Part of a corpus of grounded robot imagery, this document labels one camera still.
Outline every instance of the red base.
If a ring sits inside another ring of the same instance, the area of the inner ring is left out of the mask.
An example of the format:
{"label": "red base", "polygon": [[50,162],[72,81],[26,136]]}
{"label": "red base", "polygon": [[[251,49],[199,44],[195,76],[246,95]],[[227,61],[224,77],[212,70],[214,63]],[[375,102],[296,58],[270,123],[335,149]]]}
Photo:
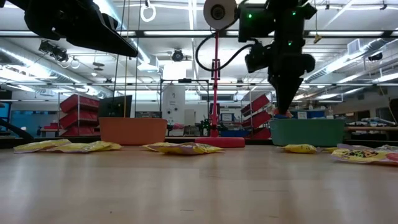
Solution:
{"label": "red base", "polygon": [[216,147],[244,147],[244,138],[229,138],[229,137],[200,137],[196,138],[196,143],[208,144]]}

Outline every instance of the red shelf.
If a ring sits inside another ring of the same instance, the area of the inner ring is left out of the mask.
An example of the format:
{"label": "red shelf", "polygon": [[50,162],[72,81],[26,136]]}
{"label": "red shelf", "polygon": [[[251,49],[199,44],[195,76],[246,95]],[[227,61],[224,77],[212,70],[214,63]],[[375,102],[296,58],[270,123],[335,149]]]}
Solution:
{"label": "red shelf", "polygon": [[267,128],[257,128],[254,130],[253,135],[249,134],[246,136],[247,139],[269,139],[271,138],[271,132]]}
{"label": "red shelf", "polygon": [[78,128],[77,126],[71,126],[61,136],[96,136],[99,135],[94,131],[94,127],[83,126]]}
{"label": "red shelf", "polygon": [[[261,95],[259,98],[255,99],[251,103],[251,112],[255,112],[259,109],[261,109],[263,106],[267,105],[269,103],[269,100],[266,95]],[[242,110],[242,115],[243,116],[249,116],[251,114],[250,112],[250,104],[246,105]]]}
{"label": "red shelf", "polygon": [[[60,108],[62,112],[69,113],[74,109],[77,109],[78,106],[78,95],[73,94],[69,96],[66,100],[60,103]],[[94,100],[85,96],[80,96],[80,109],[81,110],[89,110],[89,111],[98,111],[98,107],[100,106],[100,101]]]}
{"label": "red shelf", "polygon": [[[68,129],[69,126],[77,125],[78,111],[74,110],[69,112],[66,116],[60,119],[60,126]],[[89,124],[90,126],[98,125],[97,112],[80,110],[80,125]]]}
{"label": "red shelf", "polygon": [[268,114],[267,111],[260,112],[258,114],[255,114],[253,117],[250,117],[249,119],[245,120],[242,122],[242,127],[247,129],[251,128],[251,120],[253,119],[253,128],[256,129],[260,125],[264,124],[265,122],[269,121],[271,119],[271,116]]}

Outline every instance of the table surface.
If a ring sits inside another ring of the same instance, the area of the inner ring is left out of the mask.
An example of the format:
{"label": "table surface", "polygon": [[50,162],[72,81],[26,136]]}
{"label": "table surface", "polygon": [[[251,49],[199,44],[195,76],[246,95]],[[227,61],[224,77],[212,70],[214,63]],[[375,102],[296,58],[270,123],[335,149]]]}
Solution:
{"label": "table surface", "polygon": [[398,167],[273,146],[189,157],[2,150],[0,200],[7,224],[396,223]]}

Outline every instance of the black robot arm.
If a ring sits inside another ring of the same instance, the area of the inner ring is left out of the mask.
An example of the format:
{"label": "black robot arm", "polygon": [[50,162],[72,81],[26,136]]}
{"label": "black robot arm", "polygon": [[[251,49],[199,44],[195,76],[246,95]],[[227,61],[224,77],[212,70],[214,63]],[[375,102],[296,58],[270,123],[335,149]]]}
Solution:
{"label": "black robot arm", "polygon": [[[5,0],[0,0],[4,7]],[[101,13],[93,0],[9,0],[25,11],[35,34],[51,40],[66,38],[79,47],[137,57],[138,51],[115,30],[118,22]]]}

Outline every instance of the teal bin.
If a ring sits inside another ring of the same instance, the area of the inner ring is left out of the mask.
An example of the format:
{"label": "teal bin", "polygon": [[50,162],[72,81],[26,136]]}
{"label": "teal bin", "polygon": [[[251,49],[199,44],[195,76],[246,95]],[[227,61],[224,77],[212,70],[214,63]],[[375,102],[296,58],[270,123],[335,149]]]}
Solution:
{"label": "teal bin", "polygon": [[341,119],[277,119],[270,122],[272,142],[276,146],[335,147],[343,142],[344,126]]}

